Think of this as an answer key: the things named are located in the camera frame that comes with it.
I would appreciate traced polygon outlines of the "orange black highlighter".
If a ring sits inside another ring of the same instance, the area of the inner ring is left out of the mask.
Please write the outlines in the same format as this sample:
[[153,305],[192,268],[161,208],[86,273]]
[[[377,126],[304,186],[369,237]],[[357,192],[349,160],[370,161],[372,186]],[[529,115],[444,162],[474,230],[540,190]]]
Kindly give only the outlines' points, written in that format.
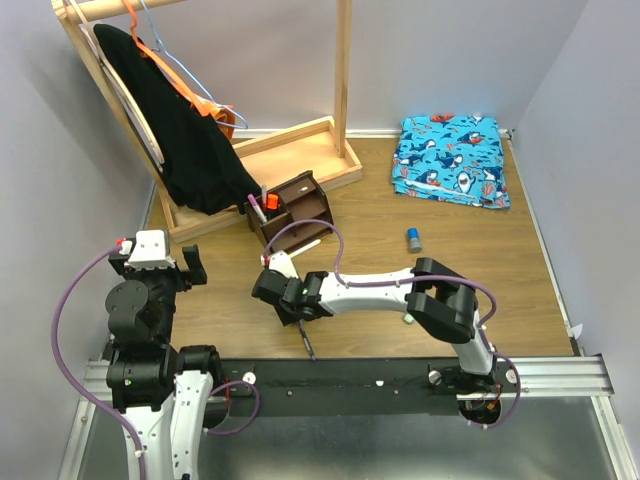
[[265,214],[268,221],[280,214],[280,199],[276,193],[268,193],[265,201]]

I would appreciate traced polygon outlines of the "purple capped white marker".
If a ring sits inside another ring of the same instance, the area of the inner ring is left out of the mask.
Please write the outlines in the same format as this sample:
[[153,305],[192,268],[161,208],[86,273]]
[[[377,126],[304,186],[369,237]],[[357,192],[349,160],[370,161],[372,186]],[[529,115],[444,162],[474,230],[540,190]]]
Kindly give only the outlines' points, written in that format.
[[267,222],[267,217],[264,214],[262,208],[260,207],[260,205],[258,204],[255,196],[253,194],[249,194],[247,196],[249,204],[251,205],[253,211],[255,212],[259,222],[264,225]]

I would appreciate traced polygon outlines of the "blue and grey glue stick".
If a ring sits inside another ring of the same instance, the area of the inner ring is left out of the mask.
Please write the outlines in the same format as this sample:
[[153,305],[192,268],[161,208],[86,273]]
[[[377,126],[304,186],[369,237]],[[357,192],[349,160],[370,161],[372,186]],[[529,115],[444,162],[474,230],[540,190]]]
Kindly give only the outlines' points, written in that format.
[[419,232],[416,228],[407,230],[408,250],[411,253],[420,253],[423,249]]

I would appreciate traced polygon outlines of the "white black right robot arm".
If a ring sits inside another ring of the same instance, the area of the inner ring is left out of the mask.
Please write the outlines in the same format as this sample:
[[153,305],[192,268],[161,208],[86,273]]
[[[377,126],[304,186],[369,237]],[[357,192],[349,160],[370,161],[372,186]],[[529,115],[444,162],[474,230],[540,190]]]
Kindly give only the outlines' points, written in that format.
[[434,388],[455,393],[487,391],[496,384],[496,356],[484,324],[497,309],[479,313],[481,285],[432,258],[412,268],[372,275],[309,272],[301,278],[292,267],[267,262],[251,296],[274,307],[283,325],[333,317],[352,311],[407,314],[432,338],[450,344],[458,357],[451,373],[431,379]]

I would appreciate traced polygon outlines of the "purple clear gel pen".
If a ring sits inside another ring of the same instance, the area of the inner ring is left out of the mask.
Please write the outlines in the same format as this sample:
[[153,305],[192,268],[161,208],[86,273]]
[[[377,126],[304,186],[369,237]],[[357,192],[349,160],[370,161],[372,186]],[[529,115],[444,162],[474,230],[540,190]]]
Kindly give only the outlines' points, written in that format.
[[305,347],[310,359],[315,362],[317,360],[317,357],[316,357],[315,352],[313,350],[313,347],[311,345],[309,336],[306,333],[306,330],[305,330],[303,322],[302,321],[298,321],[297,322],[297,326],[298,326],[298,331],[299,331],[299,333],[301,335],[304,347]]

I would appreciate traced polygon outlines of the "yellow capped white marker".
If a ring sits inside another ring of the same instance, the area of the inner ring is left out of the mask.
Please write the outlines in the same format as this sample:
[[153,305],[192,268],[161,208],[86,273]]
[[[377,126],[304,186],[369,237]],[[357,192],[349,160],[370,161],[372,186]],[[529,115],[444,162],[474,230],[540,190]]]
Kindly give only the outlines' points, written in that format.
[[306,245],[294,250],[293,252],[289,253],[288,254],[289,258],[293,259],[295,257],[298,257],[298,256],[302,255],[303,253],[311,250],[312,248],[318,246],[320,243],[321,243],[321,239],[313,240],[313,241],[309,242],[308,244],[306,244]]

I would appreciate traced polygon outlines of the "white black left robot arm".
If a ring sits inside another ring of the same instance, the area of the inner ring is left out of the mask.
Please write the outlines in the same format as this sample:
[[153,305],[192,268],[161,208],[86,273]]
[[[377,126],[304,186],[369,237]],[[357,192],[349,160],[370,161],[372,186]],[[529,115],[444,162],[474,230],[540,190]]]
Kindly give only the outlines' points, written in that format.
[[176,296],[204,285],[196,246],[182,250],[187,268],[137,268],[128,255],[108,260],[122,282],[107,295],[113,353],[106,374],[112,406],[127,421],[132,479],[195,479],[206,404],[224,374],[213,345],[171,344]]

